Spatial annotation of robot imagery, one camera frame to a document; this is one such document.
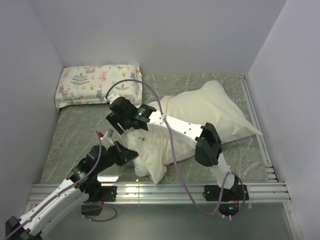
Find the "aluminium rail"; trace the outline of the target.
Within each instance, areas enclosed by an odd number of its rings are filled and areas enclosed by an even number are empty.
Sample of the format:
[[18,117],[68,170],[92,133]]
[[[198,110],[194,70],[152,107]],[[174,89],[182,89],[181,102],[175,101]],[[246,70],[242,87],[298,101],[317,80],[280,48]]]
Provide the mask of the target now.
[[[246,183],[251,203],[287,203],[290,194],[284,182]],[[116,183],[114,204],[190,204],[185,189],[180,183]],[[34,184],[27,204],[36,205],[56,188],[57,184]]]
[[[240,85],[243,90],[244,98],[246,100],[246,104],[248,107],[248,111],[249,111],[252,125],[254,127],[256,127],[260,132],[262,132],[256,111],[254,108],[254,104],[253,104],[253,101],[251,98],[251,94],[250,94],[250,91],[249,91],[249,88],[247,85],[246,75],[239,75],[239,81],[240,81]],[[273,183],[278,182],[278,178],[275,174],[275,170],[274,170],[273,164],[271,162],[271,159],[270,159],[270,156],[269,156],[269,153],[267,150],[265,139],[264,139],[263,135],[257,135],[256,138],[257,138],[258,146],[259,146],[259,149],[260,149],[260,152],[262,155],[264,166],[266,169],[268,181],[273,182]]]

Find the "animal print patterned pillow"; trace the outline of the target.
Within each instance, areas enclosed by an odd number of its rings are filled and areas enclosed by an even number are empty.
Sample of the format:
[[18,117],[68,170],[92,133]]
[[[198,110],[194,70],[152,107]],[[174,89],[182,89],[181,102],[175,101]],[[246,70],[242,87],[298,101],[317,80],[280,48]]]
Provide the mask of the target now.
[[119,83],[126,79],[142,81],[139,64],[67,67],[57,86],[55,107],[59,111],[70,105],[103,104],[107,91],[114,84],[109,97],[115,93],[138,106],[142,103],[143,86],[135,81]]

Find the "aluminium right side rail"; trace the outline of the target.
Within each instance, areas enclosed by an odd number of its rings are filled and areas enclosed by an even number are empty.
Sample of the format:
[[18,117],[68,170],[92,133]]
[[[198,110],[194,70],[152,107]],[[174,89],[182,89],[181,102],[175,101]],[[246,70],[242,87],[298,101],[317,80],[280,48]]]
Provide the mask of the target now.
[[[262,132],[256,111],[254,108],[254,104],[253,104],[253,101],[251,98],[251,94],[250,94],[250,91],[249,91],[249,88],[247,85],[246,75],[239,75],[239,81],[240,81],[240,85],[243,90],[244,98],[246,100],[246,104],[248,107],[248,111],[249,111],[252,125],[254,127],[256,127],[260,132]],[[273,182],[273,183],[278,182],[278,178],[275,174],[275,170],[274,170],[273,164],[271,162],[271,159],[270,159],[270,156],[269,156],[269,153],[267,150],[265,139],[264,139],[263,135],[257,135],[256,138],[257,138],[258,146],[259,146],[259,149],[260,149],[260,152],[262,155],[264,166],[266,169],[268,181]]]

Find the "cream pillowcase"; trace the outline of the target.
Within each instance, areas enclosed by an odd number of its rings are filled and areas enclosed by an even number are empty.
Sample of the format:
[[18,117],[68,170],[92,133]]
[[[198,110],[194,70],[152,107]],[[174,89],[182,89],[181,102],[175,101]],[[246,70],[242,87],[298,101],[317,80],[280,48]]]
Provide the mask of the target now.
[[185,122],[198,125],[213,124],[223,143],[251,135],[261,135],[217,80],[206,82],[198,90],[176,96],[164,96],[160,103],[154,101],[149,105]]

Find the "aluminium front rail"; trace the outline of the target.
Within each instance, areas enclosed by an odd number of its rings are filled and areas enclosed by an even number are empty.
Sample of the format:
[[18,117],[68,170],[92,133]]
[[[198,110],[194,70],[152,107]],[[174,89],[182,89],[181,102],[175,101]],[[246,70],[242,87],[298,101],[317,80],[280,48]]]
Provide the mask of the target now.
[[[284,182],[246,183],[251,203],[287,203],[290,194]],[[190,204],[185,189],[180,183],[116,183],[114,204]],[[34,184],[27,204],[36,205],[56,188],[57,184]]]

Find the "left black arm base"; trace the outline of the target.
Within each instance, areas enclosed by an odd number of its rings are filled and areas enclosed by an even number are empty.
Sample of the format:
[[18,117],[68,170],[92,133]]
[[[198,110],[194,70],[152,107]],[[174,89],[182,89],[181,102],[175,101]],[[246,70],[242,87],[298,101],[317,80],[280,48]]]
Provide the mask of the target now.
[[90,205],[83,203],[81,205],[81,213],[85,217],[99,216],[102,213],[103,206],[116,201],[117,187],[116,186],[102,186],[95,190],[89,197],[87,202],[95,203],[97,205]]

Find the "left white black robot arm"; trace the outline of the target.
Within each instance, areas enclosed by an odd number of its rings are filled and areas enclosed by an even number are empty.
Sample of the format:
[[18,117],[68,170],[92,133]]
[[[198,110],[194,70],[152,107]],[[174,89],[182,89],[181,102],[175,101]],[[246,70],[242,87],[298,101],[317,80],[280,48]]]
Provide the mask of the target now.
[[93,146],[48,197],[21,217],[12,216],[6,221],[5,238],[40,240],[49,227],[78,205],[102,200],[100,172],[113,165],[121,167],[138,155],[117,141],[109,148]]

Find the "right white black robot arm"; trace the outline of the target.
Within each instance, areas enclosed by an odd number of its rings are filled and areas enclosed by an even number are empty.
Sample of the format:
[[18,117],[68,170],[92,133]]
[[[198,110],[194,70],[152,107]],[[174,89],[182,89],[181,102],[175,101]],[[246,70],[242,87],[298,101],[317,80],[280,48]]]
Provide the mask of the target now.
[[211,123],[188,123],[145,104],[137,108],[122,96],[107,97],[106,100],[111,110],[106,119],[120,135],[130,129],[164,134],[169,136],[172,150],[175,149],[175,139],[182,141],[194,148],[194,159],[209,168],[215,177],[217,186],[214,189],[220,192],[218,201],[230,202],[246,196],[243,183],[231,172],[224,158],[221,139]]

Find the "white pillow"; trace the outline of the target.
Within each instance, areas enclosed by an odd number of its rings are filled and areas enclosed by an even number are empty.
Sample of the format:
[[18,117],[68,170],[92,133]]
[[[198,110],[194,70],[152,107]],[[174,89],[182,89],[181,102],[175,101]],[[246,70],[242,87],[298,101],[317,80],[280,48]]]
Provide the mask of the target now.
[[149,176],[158,184],[167,172],[167,165],[173,163],[171,142],[168,135],[153,131],[129,130],[117,140],[138,157],[133,160],[138,177]]

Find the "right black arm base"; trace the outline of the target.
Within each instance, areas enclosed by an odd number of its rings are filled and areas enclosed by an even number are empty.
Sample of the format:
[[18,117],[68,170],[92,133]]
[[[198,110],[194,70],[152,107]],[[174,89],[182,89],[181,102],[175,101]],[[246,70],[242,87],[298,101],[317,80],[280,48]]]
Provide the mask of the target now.
[[[203,197],[207,202],[218,202],[220,192],[221,188],[218,185],[205,185]],[[249,193],[245,184],[239,184],[236,190],[223,189],[218,211],[223,217],[231,219],[243,209],[248,200]]]

